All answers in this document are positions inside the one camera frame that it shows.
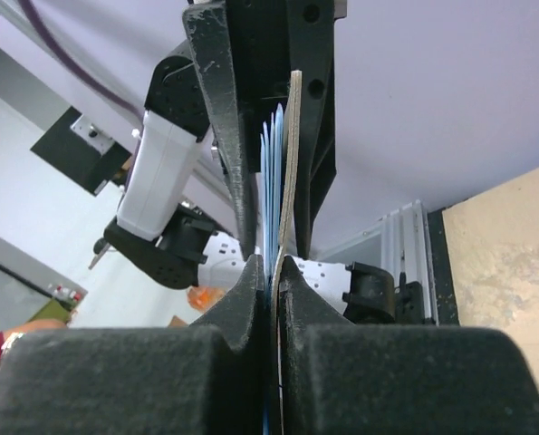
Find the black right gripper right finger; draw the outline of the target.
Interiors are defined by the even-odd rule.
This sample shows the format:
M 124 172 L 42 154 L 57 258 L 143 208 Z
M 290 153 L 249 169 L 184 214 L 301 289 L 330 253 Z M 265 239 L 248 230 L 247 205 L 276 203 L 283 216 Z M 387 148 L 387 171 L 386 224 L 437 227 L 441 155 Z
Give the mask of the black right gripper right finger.
M 287 434 L 539 434 L 539 390 L 500 331 L 353 324 L 290 257 L 279 317 Z

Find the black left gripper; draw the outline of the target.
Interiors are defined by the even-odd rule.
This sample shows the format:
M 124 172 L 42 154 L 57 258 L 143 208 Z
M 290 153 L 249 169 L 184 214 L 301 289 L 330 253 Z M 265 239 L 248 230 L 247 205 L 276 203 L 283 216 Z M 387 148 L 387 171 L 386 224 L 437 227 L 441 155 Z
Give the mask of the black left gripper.
M 182 20 L 244 254 L 256 245 L 249 171 L 260 170 L 262 124 L 285 99 L 290 64 L 302 72 L 294 228 L 297 255 L 309 256 L 314 220 L 336 176 L 334 98 L 328 93 L 334 83 L 334 2 L 196 1 Z

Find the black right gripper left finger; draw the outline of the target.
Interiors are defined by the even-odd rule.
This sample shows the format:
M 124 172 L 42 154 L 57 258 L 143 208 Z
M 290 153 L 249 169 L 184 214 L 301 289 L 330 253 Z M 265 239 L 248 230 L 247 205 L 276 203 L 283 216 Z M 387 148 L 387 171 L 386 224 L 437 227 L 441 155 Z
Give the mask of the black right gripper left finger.
M 186 327 L 17 339 L 0 364 L 0 434 L 258 434 L 263 262 Z

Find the grey card holder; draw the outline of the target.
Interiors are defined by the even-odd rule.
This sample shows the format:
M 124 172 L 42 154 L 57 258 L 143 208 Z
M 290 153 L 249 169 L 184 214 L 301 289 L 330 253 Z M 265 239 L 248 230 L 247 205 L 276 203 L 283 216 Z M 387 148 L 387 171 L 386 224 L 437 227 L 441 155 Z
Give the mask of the grey card holder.
M 282 405 L 279 344 L 279 283 L 293 221 L 296 190 L 303 73 L 291 71 L 285 105 L 279 104 L 263 124 L 261 141 L 262 230 L 265 288 L 261 350 L 263 434 L 281 434 Z

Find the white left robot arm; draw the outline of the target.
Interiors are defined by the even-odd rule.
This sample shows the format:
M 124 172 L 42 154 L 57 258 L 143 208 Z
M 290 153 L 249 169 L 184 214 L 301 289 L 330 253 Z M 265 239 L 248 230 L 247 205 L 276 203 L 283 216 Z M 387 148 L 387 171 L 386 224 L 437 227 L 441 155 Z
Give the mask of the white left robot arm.
M 108 244 L 183 289 L 230 287 L 257 252 L 274 281 L 293 238 L 305 281 L 351 322 L 420 322 L 419 283 L 309 258 L 337 174 L 334 26 L 346 14 L 343 1 L 190 2 L 185 39 L 153 71 Z M 235 210 L 232 234 L 181 203 L 207 135 Z

